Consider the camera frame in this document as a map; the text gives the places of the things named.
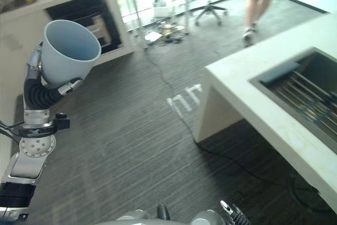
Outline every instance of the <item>black cable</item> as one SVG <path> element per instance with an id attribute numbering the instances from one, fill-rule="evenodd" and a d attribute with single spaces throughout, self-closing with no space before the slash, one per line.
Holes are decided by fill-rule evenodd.
<path id="1" fill-rule="evenodd" d="M 20 136 L 19 134 L 17 134 L 14 131 L 12 131 L 12 128 L 14 128 L 14 127 L 16 127 L 16 126 L 18 126 L 20 124 L 23 124 L 23 123 L 24 122 L 18 122 L 18 123 L 15 123 L 14 125 L 9 125 L 8 126 L 7 124 L 5 124 L 3 121 L 0 120 L 0 128 L 3 128 L 5 130 L 10 131 L 10 133 L 13 134 L 13 135 Z"/>
<path id="2" fill-rule="evenodd" d="M 19 141 L 17 139 L 15 139 L 13 136 L 11 136 L 10 134 L 8 134 L 5 130 L 0 129 L 0 134 L 3 134 L 9 138 L 11 138 L 13 141 L 15 141 L 15 143 L 19 144 Z"/>
<path id="3" fill-rule="evenodd" d="M 154 63 L 154 62 L 150 59 L 150 56 L 149 56 L 149 54 L 148 54 L 147 51 L 145 51 L 145 58 L 146 58 L 152 65 L 154 65 L 154 66 L 159 70 L 159 73 L 160 73 L 160 79 L 162 80 L 162 82 L 164 82 L 165 84 L 167 84 L 167 85 L 170 87 L 171 93 L 172 93 L 172 94 L 175 94 L 175 89 L 174 89 L 173 85 L 172 85 L 170 82 L 168 82 L 168 81 L 164 78 L 163 71 L 162 71 L 161 67 L 160 67 L 158 64 Z M 267 180 L 267 179 L 264 179 L 264 178 L 262 178 L 262 177 L 260 177 L 260 176 L 258 176 L 258 175 L 256 175 L 256 174 L 254 174 L 253 172 L 249 171 L 245 166 L 243 166 L 239 161 L 237 161 L 236 159 L 232 158 L 231 156 L 228 156 L 228 155 L 226 155 L 226 154 L 219 154 L 219 153 L 216 153 L 216 152 L 207 150 L 207 149 L 205 149 L 204 147 L 200 146 L 200 144 L 197 143 L 196 139 L 194 138 L 194 135 L 193 135 L 193 132 L 192 132 L 190 126 L 184 121 L 183 118 L 181 118 L 181 116 L 180 116 L 177 112 L 175 112 L 175 114 L 178 116 L 178 118 L 181 120 L 181 122 L 186 126 L 188 132 L 190 133 L 190 135 L 191 135 L 191 137 L 192 137 L 192 140 L 193 140 L 194 144 L 195 144 L 200 150 L 202 150 L 202 151 L 204 151 L 204 152 L 206 152 L 206 153 L 212 154 L 212 155 L 216 155 L 216 156 L 220 156 L 220 157 L 226 158 L 226 159 L 228 159 L 228 160 L 234 162 L 236 165 L 238 165 L 238 166 L 239 166 L 242 170 L 244 170 L 246 173 L 248 173 L 249 175 L 251 175 L 251 176 L 255 177 L 256 179 L 259 179 L 259 180 L 261 180 L 261 181 L 263 181 L 263 182 L 265 182 L 265 183 L 268 183 L 268 184 L 270 184 L 270 185 L 274 185 L 274 186 L 276 186 L 276 187 L 282 187 L 282 188 L 284 188 L 284 189 L 288 189 L 286 185 L 283 185 L 283 184 L 279 184 L 279 183 L 275 183 L 275 182 L 269 181 L 269 180 Z M 317 190 L 314 189 L 314 188 L 312 188 L 312 189 L 307 189 L 307 188 L 297 188 L 297 190 L 306 191 L 306 192 L 317 192 Z"/>

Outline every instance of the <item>black flexible joint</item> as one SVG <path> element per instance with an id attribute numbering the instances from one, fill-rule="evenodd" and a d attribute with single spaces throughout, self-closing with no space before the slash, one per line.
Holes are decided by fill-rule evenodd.
<path id="1" fill-rule="evenodd" d="M 233 205 L 235 212 L 232 213 L 231 217 L 234 221 L 235 225 L 251 225 L 247 217 L 243 214 L 243 212 L 236 206 Z"/>
<path id="2" fill-rule="evenodd" d="M 48 109 L 63 98 L 57 88 L 48 89 L 39 79 L 26 79 L 24 97 L 26 105 L 32 110 Z"/>
<path id="3" fill-rule="evenodd" d="M 1 183 L 0 207 L 26 208 L 29 207 L 36 186 L 31 184 Z"/>

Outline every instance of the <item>sink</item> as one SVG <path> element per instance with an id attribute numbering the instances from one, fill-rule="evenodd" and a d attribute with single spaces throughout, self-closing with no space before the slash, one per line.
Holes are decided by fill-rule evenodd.
<path id="1" fill-rule="evenodd" d="M 337 61 L 311 48 L 251 80 L 337 154 Z"/>

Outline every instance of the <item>gray carpet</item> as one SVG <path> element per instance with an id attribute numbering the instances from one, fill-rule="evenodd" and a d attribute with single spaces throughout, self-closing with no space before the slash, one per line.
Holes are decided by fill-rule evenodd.
<path id="1" fill-rule="evenodd" d="M 160 202 L 173 220 L 187 223 L 205 209 L 224 215 L 221 199 L 237 204 L 252 224 L 337 224 L 336 215 L 309 213 L 286 189 L 200 151 L 167 103 L 169 97 L 183 96 L 191 110 L 180 110 L 194 126 L 197 105 L 185 88 L 201 82 L 204 66 L 242 49 L 245 0 L 219 5 L 229 9 L 222 26 L 212 15 L 201 18 L 199 27 L 191 19 L 191 33 L 181 44 L 154 45 L 147 54 L 137 47 L 132 55 L 97 66 L 80 89 L 53 108 L 71 117 L 71 129 L 56 135 L 56 149 L 41 176 L 27 225 L 93 224 L 134 209 L 155 214 Z M 274 0 L 259 24 L 258 40 L 320 15 Z M 149 60 L 161 67 L 174 91 Z M 18 109 L 17 119 L 21 113 Z M 205 146 L 239 160 L 260 177 L 285 184 L 289 164 L 249 126 L 244 129 L 241 137 L 218 136 Z"/>

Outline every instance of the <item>person's leg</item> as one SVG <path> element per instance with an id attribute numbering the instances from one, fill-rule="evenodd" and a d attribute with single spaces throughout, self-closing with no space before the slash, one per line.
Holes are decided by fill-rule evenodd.
<path id="1" fill-rule="evenodd" d="M 256 22 L 261 18 L 261 16 L 264 14 L 264 12 L 267 10 L 268 6 L 270 5 L 271 0 L 260 0 L 257 5 L 257 11 L 255 12 L 255 19 L 252 21 L 252 23 Z"/>
<path id="2" fill-rule="evenodd" d="M 252 27 L 255 22 L 256 16 L 259 14 L 259 0 L 248 0 L 247 2 L 247 14 L 246 14 L 246 26 Z"/>

